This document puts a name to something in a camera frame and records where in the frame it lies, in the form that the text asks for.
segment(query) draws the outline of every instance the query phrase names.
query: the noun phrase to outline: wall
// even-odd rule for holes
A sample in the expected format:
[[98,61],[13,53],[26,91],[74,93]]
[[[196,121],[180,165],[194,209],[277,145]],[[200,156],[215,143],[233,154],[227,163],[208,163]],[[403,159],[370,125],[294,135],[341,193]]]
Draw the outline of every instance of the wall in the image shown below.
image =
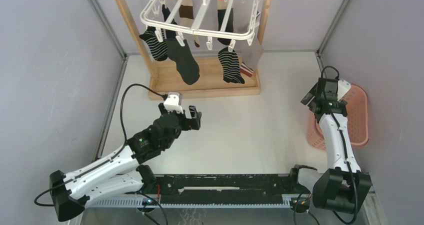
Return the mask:
[[369,143],[355,151],[371,174],[388,224],[422,224],[424,213],[423,0],[352,0],[325,65],[365,89]]
[[0,17],[0,224],[57,224],[33,200],[90,163],[121,58],[87,0],[0,0]]
[[[133,38],[128,31],[115,0],[98,0],[107,19],[110,21],[120,43],[127,53],[139,53]],[[127,0],[135,23],[140,33],[146,26],[139,19],[140,12],[149,0]],[[173,7],[176,0],[166,0]],[[201,0],[194,0],[194,14],[199,9]],[[264,38],[266,50],[317,50],[329,28],[343,0],[272,0],[270,15]],[[234,25],[240,24],[241,13],[245,12],[240,0],[235,1]],[[207,11],[203,25],[210,29],[218,29],[217,4],[212,2]],[[200,38],[201,47],[196,48],[189,42],[192,51],[207,51],[205,37]],[[224,46],[214,40],[214,50],[221,50]]]

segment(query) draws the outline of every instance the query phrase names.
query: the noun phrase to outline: laundry basket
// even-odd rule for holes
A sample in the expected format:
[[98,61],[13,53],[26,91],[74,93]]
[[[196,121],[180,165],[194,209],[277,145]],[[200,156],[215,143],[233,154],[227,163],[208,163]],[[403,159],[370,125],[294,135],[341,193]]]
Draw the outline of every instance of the laundry basket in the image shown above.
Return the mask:
[[[350,144],[353,148],[363,147],[368,143],[367,94],[362,88],[352,84],[343,99],[347,102],[347,130]],[[323,131],[316,122],[313,112],[310,112],[307,135],[307,141],[312,147],[326,150]]]

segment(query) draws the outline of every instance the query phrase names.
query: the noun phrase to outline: drying rack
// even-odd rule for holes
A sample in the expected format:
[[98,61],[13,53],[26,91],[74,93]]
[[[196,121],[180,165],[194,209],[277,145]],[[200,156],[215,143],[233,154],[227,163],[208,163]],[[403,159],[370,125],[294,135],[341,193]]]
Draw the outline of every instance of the drying rack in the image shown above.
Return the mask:
[[[259,71],[253,73],[252,77],[248,77],[242,74],[245,81],[244,84],[240,83],[227,83],[223,81],[223,68],[218,59],[218,52],[214,56],[202,56],[195,57],[194,59],[199,65],[200,69],[200,78],[199,80],[192,84],[187,85],[181,79],[180,74],[176,70],[176,64],[174,61],[165,60],[165,61],[155,61],[152,60],[144,42],[139,38],[140,32],[137,28],[134,17],[130,11],[130,8],[126,0],[115,0],[116,4],[122,14],[122,17],[128,26],[129,32],[131,33],[132,38],[137,45],[138,50],[143,58],[143,61],[150,72],[150,83],[149,87],[161,94],[166,94],[171,91],[178,91],[183,94],[184,98],[211,98],[211,97],[229,97],[229,96],[245,96],[245,95],[258,95],[261,93],[261,81],[259,78]],[[248,43],[251,43],[253,36],[255,36],[255,26],[256,26],[256,11],[259,6],[259,0],[254,0],[252,5],[252,17],[250,18],[249,29],[246,33],[230,33],[225,32],[225,27],[230,15],[231,5],[234,0],[228,0],[228,7],[224,15],[224,21],[221,26],[220,31],[211,31],[211,30],[202,30],[199,29],[203,17],[205,16],[208,4],[212,0],[202,0],[202,5],[199,12],[196,15],[196,19],[193,22],[191,27],[184,27],[180,25],[171,24],[172,19],[178,12],[182,0],[178,0],[177,4],[172,9],[172,12],[165,22],[159,22],[148,18],[150,11],[155,11],[155,4],[157,2],[162,3],[163,0],[150,0],[147,6],[140,13],[141,21],[147,26],[156,27],[160,29],[169,29],[176,31],[180,41],[184,39],[183,33],[193,34],[199,36],[205,36],[208,39],[210,44],[206,43],[208,49],[212,49],[212,37],[231,39],[230,49],[234,47],[236,40],[247,40]],[[262,11],[260,15],[259,28],[257,32],[257,38],[259,43],[262,44],[264,40],[265,28],[267,26],[267,20],[269,15],[269,9],[271,6],[272,0],[263,0]],[[156,33],[156,36],[162,38],[160,32]],[[155,96],[151,92],[148,94],[151,100],[158,100],[160,97]]]

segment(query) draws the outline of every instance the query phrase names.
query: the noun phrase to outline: black sock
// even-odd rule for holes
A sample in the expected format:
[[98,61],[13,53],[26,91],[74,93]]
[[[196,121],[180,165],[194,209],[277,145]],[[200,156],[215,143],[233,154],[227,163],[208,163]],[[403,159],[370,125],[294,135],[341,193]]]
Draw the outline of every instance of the black sock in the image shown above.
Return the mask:
[[[227,11],[228,2],[224,2],[224,0],[218,0],[218,30],[221,30],[221,26],[223,25],[224,16]],[[227,33],[234,32],[233,27],[233,20],[234,20],[234,9],[231,8],[231,12],[229,13],[228,17],[228,23],[226,24],[225,31]],[[218,38],[218,41],[226,46],[230,45],[231,39],[226,38]]]
[[245,80],[240,73],[239,57],[233,51],[228,51],[228,47],[225,47],[218,52],[219,62],[224,70],[223,80],[227,83],[245,84]]
[[[170,11],[169,8],[165,7],[165,5],[162,5],[162,14],[163,14],[163,19],[166,22],[168,17],[171,14],[171,11]],[[177,23],[175,22],[175,19],[173,19],[171,23],[174,24],[174,25],[177,25]],[[166,33],[167,39],[174,39],[177,36],[175,31],[166,30],[165,33]]]
[[[168,47],[167,43],[164,40],[159,42],[155,34],[156,28],[149,26],[147,30],[141,34],[139,37],[146,42],[148,48],[150,49],[153,59],[156,61],[164,61],[168,58]],[[162,37],[164,37],[164,30],[161,29]]]
[[185,46],[181,46],[175,38],[167,38],[169,59],[176,63],[176,70],[181,75],[182,80],[192,85],[200,78],[199,65],[193,58],[187,40],[184,39]]

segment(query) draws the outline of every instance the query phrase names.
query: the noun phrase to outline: robotic arm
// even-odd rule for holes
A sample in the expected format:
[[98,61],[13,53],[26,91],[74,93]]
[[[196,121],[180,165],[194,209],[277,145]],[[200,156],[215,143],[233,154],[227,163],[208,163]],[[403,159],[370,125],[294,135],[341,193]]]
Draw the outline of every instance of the robotic arm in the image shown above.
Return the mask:
[[372,183],[370,175],[361,172],[349,139],[347,102],[341,99],[350,87],[344,80],[321,77],[302,99],[322,129],[328,170],[321,175],[313,167],[296,165],[290,175],[312,193],[316,208],[357,214]]
[[189,106],[191,118],[186,118],[181,99],[180,93],[169,93],[159,104],[161,116],[111,154],[76,171],[53,172],[50,196],[58,220],[70,220],[105,198],[151,190],[156,178],[150,167],[142,164],[169,149],[181,131],[199,130],[201,126],[202,113]]

